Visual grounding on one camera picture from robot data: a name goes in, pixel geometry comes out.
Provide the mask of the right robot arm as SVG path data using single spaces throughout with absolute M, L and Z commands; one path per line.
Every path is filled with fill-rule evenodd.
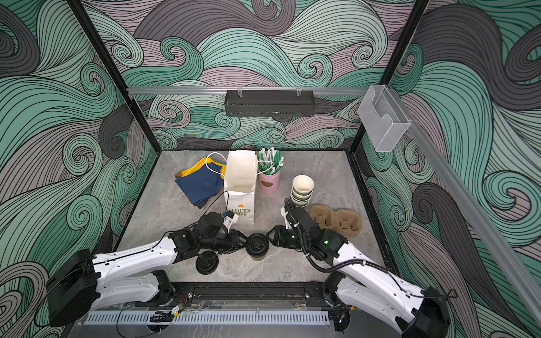
M 346 237 L 321 229 L 311 216 L 284 201 L 280 210 L 284 225 L 274 246 L 303 253 L 310 265 L 328 274 L 324 294 L 331 306 L 358 308 L 384 322 L 401 337 L 446 337 L 451 325 L 447 307 L 450 294 L 426 289 L 396 276 L 369 259 Z

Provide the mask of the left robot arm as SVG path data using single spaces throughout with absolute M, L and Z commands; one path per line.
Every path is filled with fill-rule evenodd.
M 229 254 L 245 248 L 247 236 L 232 228 L 237 220 L 232 211 L 211 212 L 150 244 L 103 254 L 76 252 L 46 284 L 49 326 L 59 328 L 116 304 L 169 304 L 176 294 L 166 272 L 170 266 L 201 250 Z

